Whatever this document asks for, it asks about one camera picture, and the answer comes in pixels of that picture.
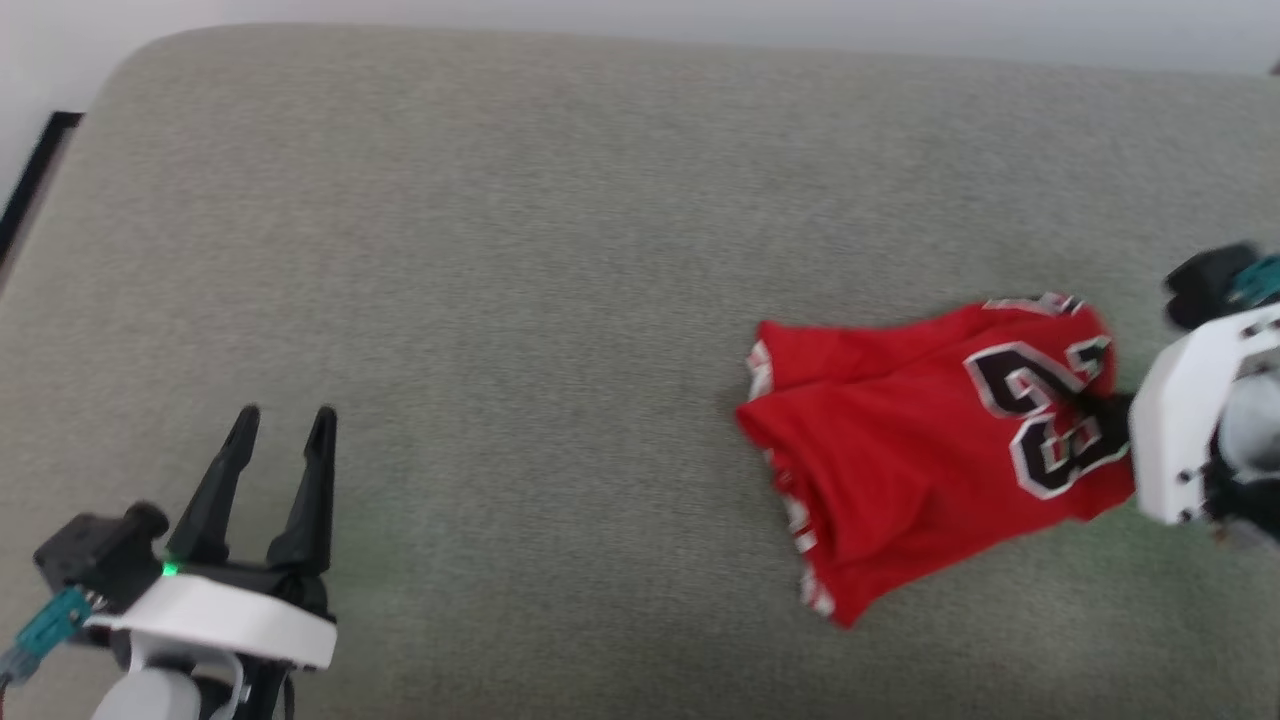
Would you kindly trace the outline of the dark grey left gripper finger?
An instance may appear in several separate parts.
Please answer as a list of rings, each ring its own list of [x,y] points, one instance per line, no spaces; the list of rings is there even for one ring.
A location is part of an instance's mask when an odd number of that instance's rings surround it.
[[[320,577],[330,568],[337,427],[335,409],[321,406],[303,447],[303,474],[285,528],[268,548],[274,570]]]
[[[173,562],[225,562],[227,529],[241,473],[253,454],[260,409],[241,409],[168,541]]]

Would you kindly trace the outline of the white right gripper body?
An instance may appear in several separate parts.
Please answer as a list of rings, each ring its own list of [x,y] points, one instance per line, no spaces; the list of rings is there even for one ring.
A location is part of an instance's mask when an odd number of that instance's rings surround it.
[[[1162,350],[1129,427],[1147,518],[1277,525],[1277,306],[1206,322]]]

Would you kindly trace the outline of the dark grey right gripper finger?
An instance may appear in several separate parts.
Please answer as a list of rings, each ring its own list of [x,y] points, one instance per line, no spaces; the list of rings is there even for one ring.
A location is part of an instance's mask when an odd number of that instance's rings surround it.
[[[1071,404],[1082,418],[1092,419],[1100,427],[1129,427],[1134,397],[1129,392],[1097,395],[1085,391],[1075,395]]]

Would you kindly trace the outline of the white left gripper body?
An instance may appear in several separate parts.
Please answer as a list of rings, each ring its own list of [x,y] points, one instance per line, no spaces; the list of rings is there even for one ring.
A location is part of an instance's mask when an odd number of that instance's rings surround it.
[[[323,577],[298,568],[173,565],[84,574],[93,612],[86,637],[128,671],[234,671],[251,662],[321,671],[337,650],[337,619]]]

